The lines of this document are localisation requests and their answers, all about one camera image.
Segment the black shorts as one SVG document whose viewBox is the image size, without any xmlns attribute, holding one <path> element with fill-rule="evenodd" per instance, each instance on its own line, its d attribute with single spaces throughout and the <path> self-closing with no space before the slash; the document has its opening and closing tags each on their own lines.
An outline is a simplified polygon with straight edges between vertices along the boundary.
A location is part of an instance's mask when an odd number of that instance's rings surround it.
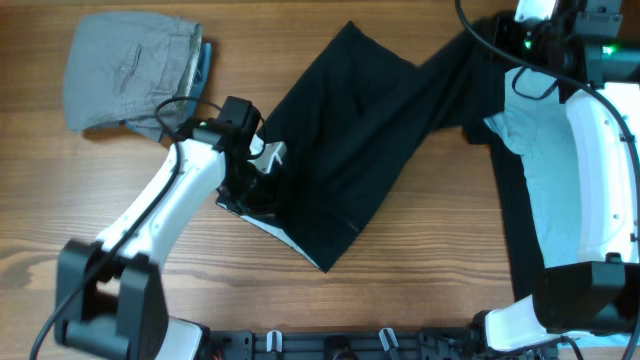
<svg viewBox="0 0 640 360">
<path fill-rule="evenodd" d="M 505 73 L 473 33 L 415 65 L 347 23 L 259 133 L 286 148 L 269 224 L 330 270 L 431 132 L 476 127 L 503 110 Z"/>
</svg>

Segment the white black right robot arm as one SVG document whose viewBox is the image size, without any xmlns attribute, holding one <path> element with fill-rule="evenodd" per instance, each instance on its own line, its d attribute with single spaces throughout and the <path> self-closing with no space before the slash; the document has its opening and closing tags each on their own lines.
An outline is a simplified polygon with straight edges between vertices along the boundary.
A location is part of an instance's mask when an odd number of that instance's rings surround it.
<svg viewBox="0 0 640 360">
<path fill-rule="evenodd" d="M 486 47 L 515 63 L 492 133 L 524 163 L 543 269 L 480 318 L 486 349 L 519 354 L 618 336 L 639 343 L 639 48 L 618 1 L 522 1 Z"/>
</svg>

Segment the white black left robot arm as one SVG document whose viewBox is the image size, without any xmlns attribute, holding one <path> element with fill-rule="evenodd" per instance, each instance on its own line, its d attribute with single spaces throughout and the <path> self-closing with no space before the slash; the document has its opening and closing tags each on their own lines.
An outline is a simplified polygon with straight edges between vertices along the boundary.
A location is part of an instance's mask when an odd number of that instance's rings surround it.
<svg viewBox="0 0 640 360">
<path fill-rule="evenodd" d="M 57 263 L 55 341 L 105 359 L 200 359 L 207 327 L 169 315 L 161 272 L 210 194 L 257 221 L 275 190 L 286 145 L 267 143 L 256 121 L 198 125 L 171 145 L 150 183 L 92 243 L 69 241 Z"/>
</svg>

